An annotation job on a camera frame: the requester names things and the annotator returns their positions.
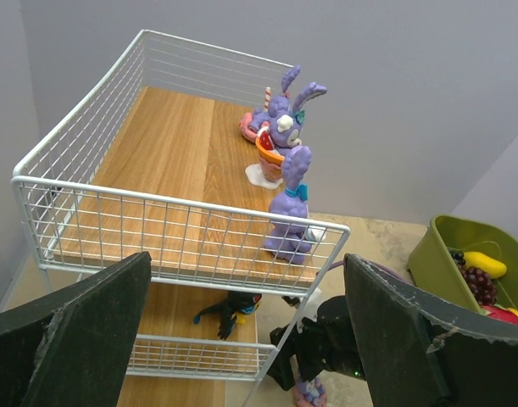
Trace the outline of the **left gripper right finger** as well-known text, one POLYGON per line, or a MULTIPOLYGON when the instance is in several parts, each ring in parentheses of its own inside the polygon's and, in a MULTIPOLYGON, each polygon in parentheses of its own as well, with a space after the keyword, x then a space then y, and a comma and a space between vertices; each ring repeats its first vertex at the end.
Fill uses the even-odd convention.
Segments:
POLYGON ((344 257, 354 335, 375 406, 518 406, 518 326, 344 257))

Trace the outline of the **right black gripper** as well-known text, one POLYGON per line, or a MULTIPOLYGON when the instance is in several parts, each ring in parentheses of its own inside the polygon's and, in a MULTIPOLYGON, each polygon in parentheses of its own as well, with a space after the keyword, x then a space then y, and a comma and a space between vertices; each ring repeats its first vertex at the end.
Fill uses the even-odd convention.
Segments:
POLYGON ((291 390, 301 376, 305 381, 322 371, 363 379, 359 355, 346 298, 332 297, 317 310, 317 318, 302 319, 303 328, 294 327, 267 375, 284 391, 291 390))

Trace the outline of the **small purple bunny toy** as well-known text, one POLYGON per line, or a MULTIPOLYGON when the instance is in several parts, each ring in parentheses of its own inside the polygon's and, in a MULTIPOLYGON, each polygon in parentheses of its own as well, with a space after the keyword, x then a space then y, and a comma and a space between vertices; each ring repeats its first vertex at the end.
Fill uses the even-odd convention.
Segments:
MULTIPOLYGON (((270 202, 271 214, 308 219, 308 186, 303 183, 303 179, 311 160, 312 152, 309 147, 297 146, 290 149, 281 165, 285 189, 270 202)), ((274 222, 264 247, 278 259, 284 259, 292 265, 302 265, 306 254, 316 242, 315 237, 310 236, 307 229, 308 227, 301 223, 286 220, 274 222)))

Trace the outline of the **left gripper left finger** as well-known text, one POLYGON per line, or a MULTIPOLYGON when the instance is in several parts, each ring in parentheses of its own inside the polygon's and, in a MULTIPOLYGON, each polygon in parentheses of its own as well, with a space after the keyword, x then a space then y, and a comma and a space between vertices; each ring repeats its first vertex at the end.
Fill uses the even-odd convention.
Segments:
POLYGON ((133 254, 0 313, 0 406, 115 406, 151 281, 133 254))

